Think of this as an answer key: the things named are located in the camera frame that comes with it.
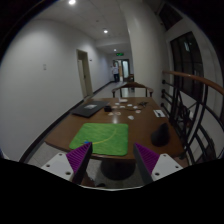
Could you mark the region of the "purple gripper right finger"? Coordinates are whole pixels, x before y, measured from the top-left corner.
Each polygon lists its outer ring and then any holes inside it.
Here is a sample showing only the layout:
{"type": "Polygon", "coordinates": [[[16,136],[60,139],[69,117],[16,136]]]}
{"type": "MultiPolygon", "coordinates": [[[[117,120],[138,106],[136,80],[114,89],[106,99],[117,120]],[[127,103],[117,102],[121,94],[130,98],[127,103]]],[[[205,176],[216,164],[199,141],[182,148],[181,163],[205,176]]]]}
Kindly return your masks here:
{"type": "Polygon", "coordinates": [[[149,184],[182,169],[168,154],[157,154],[154,151],[135,143],[133,153],[140,170],[141,178],[149,184]]]}

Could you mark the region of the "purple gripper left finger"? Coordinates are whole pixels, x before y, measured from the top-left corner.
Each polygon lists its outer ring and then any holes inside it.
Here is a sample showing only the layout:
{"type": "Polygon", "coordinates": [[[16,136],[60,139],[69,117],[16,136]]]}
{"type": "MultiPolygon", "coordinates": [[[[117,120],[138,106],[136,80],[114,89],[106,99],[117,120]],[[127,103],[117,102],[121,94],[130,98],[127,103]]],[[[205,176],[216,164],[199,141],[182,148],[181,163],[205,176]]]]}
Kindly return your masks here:
{"type": "Polygon", "coordinates": [[[75,184],[80,184],[92,154],[92,143],[84,144],[69,153],[58,153],[42,169],[75,184]]]}

